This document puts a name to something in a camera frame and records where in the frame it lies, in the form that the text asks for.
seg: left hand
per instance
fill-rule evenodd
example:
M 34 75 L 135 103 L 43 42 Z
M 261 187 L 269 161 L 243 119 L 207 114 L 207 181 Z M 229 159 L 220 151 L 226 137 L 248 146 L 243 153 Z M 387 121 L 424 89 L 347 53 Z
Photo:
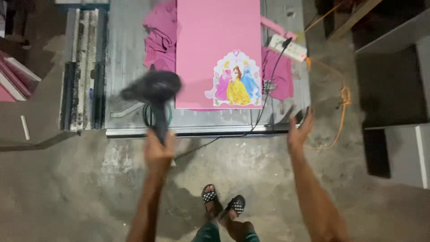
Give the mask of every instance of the left hand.
M 169 169 L 172 158 L 175 157 L 175 135 L 169 130 L 166 137 L 166 146 L 160 143 L 152 129 L 147 130 L 145 144 L 145 163 L 149 175 L 164 176 Z

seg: wooden plank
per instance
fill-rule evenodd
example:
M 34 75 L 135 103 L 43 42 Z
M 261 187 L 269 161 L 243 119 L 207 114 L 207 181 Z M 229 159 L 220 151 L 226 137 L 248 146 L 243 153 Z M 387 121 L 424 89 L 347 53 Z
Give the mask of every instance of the wooden plank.
M 329 40 L 338 40 L 342 37 L 348 30 L 354 26 L 364 15 L 368 14 L 376 5 L 378 5 L 382 0 L 368 0 L 365 2 L 352 16 L 344 23 L 341 27 L 337 28 L 330 36 Z

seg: hair dryer handle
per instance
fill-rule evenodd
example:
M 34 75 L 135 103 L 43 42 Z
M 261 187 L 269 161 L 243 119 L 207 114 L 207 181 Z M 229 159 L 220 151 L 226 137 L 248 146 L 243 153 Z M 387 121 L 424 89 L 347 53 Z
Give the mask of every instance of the hair dryer handle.
M 165 145 L 164 141 L 167 134 L 167 122 L 166 113 L 164 112 L 164 106 L 153 107 L 155 116 L 155 126 L 153 127 L 155 134 L 162 145 Z

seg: extension socket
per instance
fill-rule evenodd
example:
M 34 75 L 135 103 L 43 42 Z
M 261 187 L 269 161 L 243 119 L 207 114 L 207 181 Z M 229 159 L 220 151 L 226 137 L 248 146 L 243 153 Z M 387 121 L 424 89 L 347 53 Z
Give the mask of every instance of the extension socket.
M 278 34 L 274 34 L 268 47 L 271 50 L 281 53 L 284 49 L 284 47 L 282 47 L 282 43 L 284 43 L 286 40 L 287 39 L 285 39 L 284 37 Z M 307 49 L 301 45 L 291 42 L 285 49 L 284 55 L 303 62 L 304 59 L 307 57 Z

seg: black hair dryer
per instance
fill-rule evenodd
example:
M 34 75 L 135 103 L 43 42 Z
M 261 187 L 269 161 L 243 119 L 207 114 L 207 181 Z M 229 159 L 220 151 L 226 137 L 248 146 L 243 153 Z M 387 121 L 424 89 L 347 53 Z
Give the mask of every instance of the black hair dryer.
M 154 111 L 155 125 L 151 127 L 164 145 L 167 134 L 166 102 L 172 99 L 181 89 L 181 79 L 171 71 L 150 71 L 137 79 L 132 85 L 121 91 L 124 100 L 149 102 Z

